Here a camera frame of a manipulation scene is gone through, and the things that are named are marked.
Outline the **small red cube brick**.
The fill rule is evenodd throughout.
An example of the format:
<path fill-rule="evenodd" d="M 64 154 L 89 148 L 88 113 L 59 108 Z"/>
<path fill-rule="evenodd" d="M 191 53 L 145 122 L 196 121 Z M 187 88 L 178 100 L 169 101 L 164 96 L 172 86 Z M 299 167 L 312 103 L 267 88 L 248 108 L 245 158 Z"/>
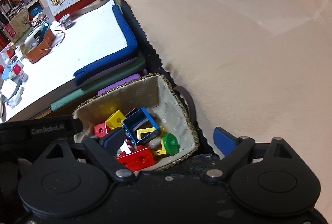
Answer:
<path fill-rule="evenodd" d="M 102 138 L 109 133 L 109 128 L 105 122 L 97 124 L 93 127 L 95 136 Z"/>

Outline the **small yellow cube brick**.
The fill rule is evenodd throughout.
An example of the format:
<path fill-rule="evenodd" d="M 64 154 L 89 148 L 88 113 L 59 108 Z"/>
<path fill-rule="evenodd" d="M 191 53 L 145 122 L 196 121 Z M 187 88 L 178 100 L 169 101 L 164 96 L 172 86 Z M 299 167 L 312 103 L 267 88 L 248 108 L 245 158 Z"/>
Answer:
<path fill-rule="evenodd" d="M 125 119 L 125 115 L 120 110 L 117 110 L 110 117 L 108 117 L 108 119 L 105 121 L 105 124 L 111 130 L 115 130 L 118 127 L 122 128 L 123 121 Z"/>

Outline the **blue square frame brick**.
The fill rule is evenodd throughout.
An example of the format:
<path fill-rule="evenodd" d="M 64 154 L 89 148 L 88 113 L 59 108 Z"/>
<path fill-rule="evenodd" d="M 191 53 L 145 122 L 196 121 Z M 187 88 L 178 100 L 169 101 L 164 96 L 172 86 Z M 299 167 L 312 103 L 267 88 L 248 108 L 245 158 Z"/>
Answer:
<path fill-rule="evenodd" d="M 150 127 L 153 127 L 153 130 L 147 136 L 139 140 L 136 135 L 136 130 L 142 129 L 142 127 L 146 124 Z M 127 136 L 134 145 L 147 144 L 149 141 L 161 134 L 159 126 L 148 114 L 146 108 L 144 107 L 138 109 L 133 114 L 126 117 L 126 119 L 123 121 L 123 128 L 125 129 Z"/>

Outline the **red long toy brick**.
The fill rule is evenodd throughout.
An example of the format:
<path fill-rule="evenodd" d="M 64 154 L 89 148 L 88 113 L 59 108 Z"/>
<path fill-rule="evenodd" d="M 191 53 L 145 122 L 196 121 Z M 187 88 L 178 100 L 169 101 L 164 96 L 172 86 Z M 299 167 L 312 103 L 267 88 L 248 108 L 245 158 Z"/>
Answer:
<path fill-rule="evenodd" d="M 140 171 L 156 164 L 153 152 L 147 145 L 138 145 L 136 151 L 122 152 L 116 160 L 132 172 Z"/>

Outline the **yellow square frame brick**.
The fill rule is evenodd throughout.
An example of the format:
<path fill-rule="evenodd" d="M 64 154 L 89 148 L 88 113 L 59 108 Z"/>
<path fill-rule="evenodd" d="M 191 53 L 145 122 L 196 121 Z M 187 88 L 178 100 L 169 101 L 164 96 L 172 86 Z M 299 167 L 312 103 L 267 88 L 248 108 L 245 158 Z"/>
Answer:
<path fill-rule="evenodd" d="M 136 135 L 139 140 L 147 136 L 151 131 L 153 130 L 153 127 L 151 128 L 142 128 L 136 130 Z M 154 139 L 148 142 L 148 146 L 152 150 L 152 153 L 154 156 L 157 157 L 165 157 L 168 155 L 165 146 L 163 137 L 166 134 L 166 130 L 163 126 L 159 127 L 159 130 L 161 131 L 161 134 L 159 136 L 156 136 Z"/>

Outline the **green round toy piece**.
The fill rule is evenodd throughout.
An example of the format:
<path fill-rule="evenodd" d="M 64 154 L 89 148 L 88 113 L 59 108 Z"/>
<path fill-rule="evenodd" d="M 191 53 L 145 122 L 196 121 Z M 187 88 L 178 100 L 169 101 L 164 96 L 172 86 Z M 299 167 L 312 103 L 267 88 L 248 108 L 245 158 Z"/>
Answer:
<path fill-rule="evenodd" d="M 175 155 L 179 152 L 179 143 L 176 138 L 171 133 L 166 133 L 163 137 L 163 145 L 165 148 L 165 151 L 168 155 Z"/>

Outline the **pink toy brick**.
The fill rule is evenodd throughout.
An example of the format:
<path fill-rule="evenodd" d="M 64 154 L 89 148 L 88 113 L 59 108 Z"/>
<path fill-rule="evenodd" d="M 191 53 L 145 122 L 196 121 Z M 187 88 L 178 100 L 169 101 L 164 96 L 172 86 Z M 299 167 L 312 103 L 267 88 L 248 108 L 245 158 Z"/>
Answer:
<path fill-rule="evenodd" d="M 136 150 L 136 148 L 134 145 L 132 145 L 129 139 L 125 139 L 119 150 L 121 153 L 131 154 Z"/>

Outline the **white wall plug charger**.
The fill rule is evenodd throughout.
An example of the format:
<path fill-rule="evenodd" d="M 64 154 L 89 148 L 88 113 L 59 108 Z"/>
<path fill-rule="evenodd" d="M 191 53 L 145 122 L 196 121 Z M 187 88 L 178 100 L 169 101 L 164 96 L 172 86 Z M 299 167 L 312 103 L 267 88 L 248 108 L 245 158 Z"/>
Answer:
<path fill-rule="evenodd" d="M 154 113 L 154 111 L 148 107 L 146 108 L 146 111 L 148 112 L 148 114 L 152 117 L 152 118 L 156 118 L 156 114 Z"/>

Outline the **woven lined basket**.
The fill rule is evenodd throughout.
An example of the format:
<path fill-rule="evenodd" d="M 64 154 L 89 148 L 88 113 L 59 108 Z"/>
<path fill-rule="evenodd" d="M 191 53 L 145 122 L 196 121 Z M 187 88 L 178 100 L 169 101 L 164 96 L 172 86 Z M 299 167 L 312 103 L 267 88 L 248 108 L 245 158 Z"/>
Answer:
<path fill-rule="evenodd" d="M 191 115 L 165 76 L 148 74 L 76 108 L 74 118 L 83 129 L 74 141 L 84 146 L 85 139 L 96 138 L 129 172 L 163 171 L 198 149 Z"/>

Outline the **purple cushion pad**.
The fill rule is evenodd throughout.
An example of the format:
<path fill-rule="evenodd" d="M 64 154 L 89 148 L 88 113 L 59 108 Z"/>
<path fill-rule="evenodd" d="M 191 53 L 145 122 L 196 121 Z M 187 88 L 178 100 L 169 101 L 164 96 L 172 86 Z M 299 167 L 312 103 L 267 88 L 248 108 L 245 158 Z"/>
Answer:
<path fill-rule="evenodd" d="M 101 95 L 102 93 L 107 92 L 107 91 L 110 90 L 110 89 L 116 88 L 116 87 L 118 87 L 118 86 L 121 86 L 121 85 L 125 84 L 126 82 L 129 82 L 129 81 L 131 81 L 131 80 L 135 80 L 135 79 L 140 78 L 140 77 L 141 77 L 141 76 L 140 76 L 138 73 L 133 74 L 133 75 L 130 75 L 130 76 L 124 78 L 124 79 L 121 79 L 121 80 L 118 81 L 118 82 L 115 82 L 115 83 L 113 83 L 113 84 L 111 84 L 111 85 L 109 85 L 109 86 L 107 86 L 107 87 L 105 87 L 105 88 L 99 90 L 99 91 L 97 92 L 97 94 L 98 94 L 98 95 Z"/>

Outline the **green cushion pad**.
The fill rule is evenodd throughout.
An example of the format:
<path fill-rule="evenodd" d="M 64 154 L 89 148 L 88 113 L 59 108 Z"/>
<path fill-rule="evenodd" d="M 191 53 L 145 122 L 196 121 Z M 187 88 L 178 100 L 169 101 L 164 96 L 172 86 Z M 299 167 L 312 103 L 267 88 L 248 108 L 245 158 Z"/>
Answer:
<path fill-rule="evenodd" d="M 101 77 L 98 80 L 78 88 L 77 90 L 60 98 L 59 100 L 56 100 L 50 104 L 50 109 L 51 111 L 56 112 L 66 106 L 75 103 L 79 99 L 83 99 L 87 96 L 95 96 L 97 92 L 103 88 L 143 71 L 145 65 L 146 61 L 144 55 L 139 52 L 138 57 L 131 61 L 129 64 L 116 69 L 115 71 Z"/>

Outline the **brown leather organizer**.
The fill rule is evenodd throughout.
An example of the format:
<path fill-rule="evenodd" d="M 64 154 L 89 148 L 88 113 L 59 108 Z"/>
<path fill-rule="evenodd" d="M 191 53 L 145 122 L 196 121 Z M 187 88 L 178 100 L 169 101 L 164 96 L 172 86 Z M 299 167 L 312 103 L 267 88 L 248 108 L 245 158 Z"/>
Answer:
<path fill-rule="evenodd" d="M 45 57 L 52 49 L 55 35 L 50 26 L 51 23 L 45 21 L 43 24 L 35 27 L 20 46 L 23 56 L 31 64 L 35 64 L 42 57 Z"/>

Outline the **beige blanket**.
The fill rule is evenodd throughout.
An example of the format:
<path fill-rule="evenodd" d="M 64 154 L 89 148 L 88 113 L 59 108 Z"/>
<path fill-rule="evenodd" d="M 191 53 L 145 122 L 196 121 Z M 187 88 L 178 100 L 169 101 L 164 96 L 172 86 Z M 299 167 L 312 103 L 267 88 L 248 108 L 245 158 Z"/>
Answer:
<path fill-rule="evenodd" d="M 331 220 L 331 0 L 123 0 L 194 99 L 208 144 L 222 127 L 284 138 L 321 183 Z"/>

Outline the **small metal tin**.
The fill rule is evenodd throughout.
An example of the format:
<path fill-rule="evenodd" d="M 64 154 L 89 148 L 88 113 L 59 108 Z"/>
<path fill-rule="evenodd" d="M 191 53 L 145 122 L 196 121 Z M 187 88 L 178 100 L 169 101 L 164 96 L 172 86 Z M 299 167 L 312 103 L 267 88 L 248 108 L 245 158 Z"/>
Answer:
<path fill-rule="evenodd" d="M 66 29 L 70 28 L 73 24 L 69 14 L 65 14 L 62 18 L 60 18 L 60 23 Z"/>

